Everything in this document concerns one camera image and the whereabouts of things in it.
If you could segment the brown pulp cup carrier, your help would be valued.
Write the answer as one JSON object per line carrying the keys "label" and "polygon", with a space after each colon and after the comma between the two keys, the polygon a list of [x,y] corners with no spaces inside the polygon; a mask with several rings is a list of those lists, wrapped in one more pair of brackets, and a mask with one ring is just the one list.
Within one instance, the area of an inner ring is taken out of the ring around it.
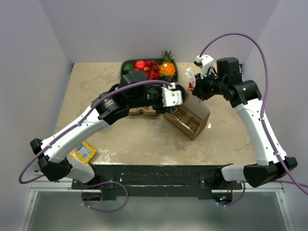
{"label": "brown pulp cup carrier", "polygon": [[150,107],[139,107],[139,108],[132,108],[129,110],[129,115],[136,116],[139,114],[144,114],[147,116],[158,116],[156,111],[150,106]]}

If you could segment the brown paper cup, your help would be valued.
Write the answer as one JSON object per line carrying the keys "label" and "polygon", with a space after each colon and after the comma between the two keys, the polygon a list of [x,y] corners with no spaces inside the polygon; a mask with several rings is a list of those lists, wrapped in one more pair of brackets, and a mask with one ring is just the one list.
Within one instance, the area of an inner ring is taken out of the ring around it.
{"label": "brown paper cup", "polygon": [[188,101],[188,99],[189,99],[189,92],[190,91],[188,89],[183,88],[183,90],[182,90],[183,104],[185,104]]}

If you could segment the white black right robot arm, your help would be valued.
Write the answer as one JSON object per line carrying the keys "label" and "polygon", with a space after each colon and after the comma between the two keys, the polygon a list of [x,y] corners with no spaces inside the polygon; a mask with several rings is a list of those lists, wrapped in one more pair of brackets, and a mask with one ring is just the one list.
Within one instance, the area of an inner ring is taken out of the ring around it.
{"label": "white black right robot arm", "polygon": [[237,58],[214,59],[197,56],[194,64],[201,68],[195,75],[192,94],[201,100],[221,95],[241,118],[253,144],[256,162],[229,164],[215,170],[213,185],[226,189],[232,181],[244,181],[256,188],[275,181],[297,166],[280,146],[265,113],[261,112],[262,95],[252,80],[243,81]]}

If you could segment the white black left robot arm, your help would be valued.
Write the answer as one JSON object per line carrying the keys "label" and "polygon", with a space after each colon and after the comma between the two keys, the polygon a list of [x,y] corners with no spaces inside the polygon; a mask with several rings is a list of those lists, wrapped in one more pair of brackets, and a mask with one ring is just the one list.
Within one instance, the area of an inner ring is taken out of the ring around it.
{"label": "white black left robot arm", "polygon": [[185,88],[178,83],[148,80],[145,72],[132,70],[123,75],[113,89],[100,94],[65,128],[44,140],[32,140],[30,146],[49,181],[68,177],[94,189],[100,183],[94,167],[68,160],[67,155],[91,135],[127,117],[130,109],[152,107],[158,114],[173,113],[176,107],[183,105],[186,96]]}

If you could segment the brown white paper bag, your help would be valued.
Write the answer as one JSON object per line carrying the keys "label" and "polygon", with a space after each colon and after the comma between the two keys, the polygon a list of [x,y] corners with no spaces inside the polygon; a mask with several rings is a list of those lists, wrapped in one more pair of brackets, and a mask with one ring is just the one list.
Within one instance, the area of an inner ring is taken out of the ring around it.
{"label": "brown white paper bag", "polygon": [[207,126],[209,116],[210,110],[204,102],[187,91],[185,103],[174,113],[164,114],[163,118],[193,141]]}

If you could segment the black cup lid top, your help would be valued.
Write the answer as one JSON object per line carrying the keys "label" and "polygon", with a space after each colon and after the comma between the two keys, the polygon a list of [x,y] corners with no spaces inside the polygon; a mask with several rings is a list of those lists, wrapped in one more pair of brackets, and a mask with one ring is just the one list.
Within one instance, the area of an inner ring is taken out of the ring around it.
{"label": "black cup lid top", "polygon": [[187,101],[188,97],[187,89],[180,83],[177,83],[177,89],[181,92],[182,104],[184,104]]}

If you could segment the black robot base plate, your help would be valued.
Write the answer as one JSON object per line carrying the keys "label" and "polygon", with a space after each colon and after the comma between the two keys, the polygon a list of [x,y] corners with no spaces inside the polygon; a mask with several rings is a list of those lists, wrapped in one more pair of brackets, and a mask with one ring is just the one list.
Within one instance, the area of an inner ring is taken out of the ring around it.
{"label": "black robot base plate", "polygon": [[220,166],[181,165],[95,165],[95,177],[86,185],[74,181],[74,190],[94,190],[103,194],[103,200],[118,196],[132,197],[197,197],[212,199],[215,190],[241,190],[237,182],[215,184]]}

